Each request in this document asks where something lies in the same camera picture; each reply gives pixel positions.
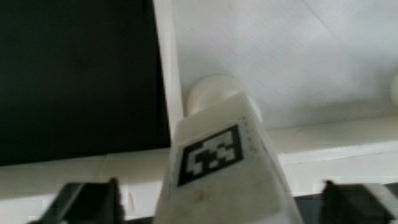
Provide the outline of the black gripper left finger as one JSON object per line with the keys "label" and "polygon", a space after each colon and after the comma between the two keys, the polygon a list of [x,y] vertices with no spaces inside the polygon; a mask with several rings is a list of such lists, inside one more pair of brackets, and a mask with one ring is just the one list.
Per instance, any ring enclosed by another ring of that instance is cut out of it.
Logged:
{"label": "black gripper left finger", "polygon": [[28,224],[126,224],[117,179],[67,183],[41,218]]}

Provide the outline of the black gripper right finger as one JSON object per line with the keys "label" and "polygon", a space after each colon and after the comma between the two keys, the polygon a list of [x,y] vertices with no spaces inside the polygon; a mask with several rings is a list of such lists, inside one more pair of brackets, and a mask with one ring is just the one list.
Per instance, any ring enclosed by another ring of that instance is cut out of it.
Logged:
{"label": "black gripper right finger", "polygon": [[398,196],[382,184],[325,182],[320,224],[398,224]]}

